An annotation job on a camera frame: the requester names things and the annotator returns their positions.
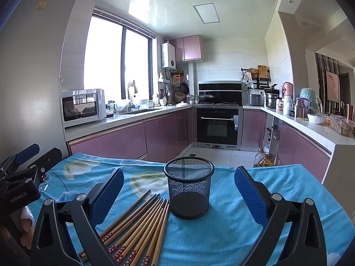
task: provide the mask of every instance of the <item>painting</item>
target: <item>painting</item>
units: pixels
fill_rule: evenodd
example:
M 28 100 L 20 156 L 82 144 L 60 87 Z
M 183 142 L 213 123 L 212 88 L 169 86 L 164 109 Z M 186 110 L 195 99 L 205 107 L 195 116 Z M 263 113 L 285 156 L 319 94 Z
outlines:
M 327 96 L 329 101 L 339 103 L 339 77 L 337 74 L 326 71 Z

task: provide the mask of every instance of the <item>cutting board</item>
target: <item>cutting board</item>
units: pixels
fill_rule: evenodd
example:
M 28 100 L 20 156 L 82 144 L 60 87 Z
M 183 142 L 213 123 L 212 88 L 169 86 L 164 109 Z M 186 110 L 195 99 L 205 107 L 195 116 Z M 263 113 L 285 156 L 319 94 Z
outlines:
M 259 78 L 269 78 L 267 72 L 267 66 L 258 65 Z

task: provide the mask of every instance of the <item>oven handle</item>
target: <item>oven handle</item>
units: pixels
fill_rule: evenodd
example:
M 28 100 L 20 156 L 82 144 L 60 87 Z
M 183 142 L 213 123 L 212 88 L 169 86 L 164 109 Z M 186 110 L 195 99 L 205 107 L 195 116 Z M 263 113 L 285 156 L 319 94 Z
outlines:
M 205 118 L 205 117 L 201 117 L 201 119 L 205 119 L 205 120 L 228 120 L 228 121 L 234 121 L 234 118 L 223 119 L 223 118 Z

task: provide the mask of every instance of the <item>wire mesh cup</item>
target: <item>wire mesh cup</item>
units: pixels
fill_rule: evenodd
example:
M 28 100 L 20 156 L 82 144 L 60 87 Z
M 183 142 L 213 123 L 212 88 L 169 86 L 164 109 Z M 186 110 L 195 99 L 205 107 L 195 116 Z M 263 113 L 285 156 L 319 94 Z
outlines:
M 206 214 L 214 165 L 199 157 L 182 157 L 164 166 L 168 177 L 170 210 L 182 219 L 195 219 Z

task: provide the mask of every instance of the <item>white countertop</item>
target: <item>white countertop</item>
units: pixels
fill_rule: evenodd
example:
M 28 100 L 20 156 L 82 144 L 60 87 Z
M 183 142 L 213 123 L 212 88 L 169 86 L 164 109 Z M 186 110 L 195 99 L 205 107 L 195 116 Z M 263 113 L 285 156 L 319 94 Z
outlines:
M 329 128 L 328 125 L 316 125 L 309 123 L 308 120 L 302 120 L 291 116 L 284 116 L 282 112 L 274 109 L 269 109 L 262 106 L 243 106 L 243 109 L 262 110 L 269 113 L 278 119 L 290 124 L 300 132 L 312 138 L 324 148 L 333 153 L 336 145 L 351 145 L 355 146 L 355 138 L 339 135 L 337 132 Z
M 156 109 L 154 111 L 142 112 L 138 114 L 118 114 L 111 118 L 105 118 L 100 121 L 72 126 L 64 129 L 65 141 L 71 141 L 110 128 L 188 108 L 191 108 L 191 106 L 184 106 L 180 108 L 177 108 L 176 106 L 160 106 L 156 108 L 150 108 Z

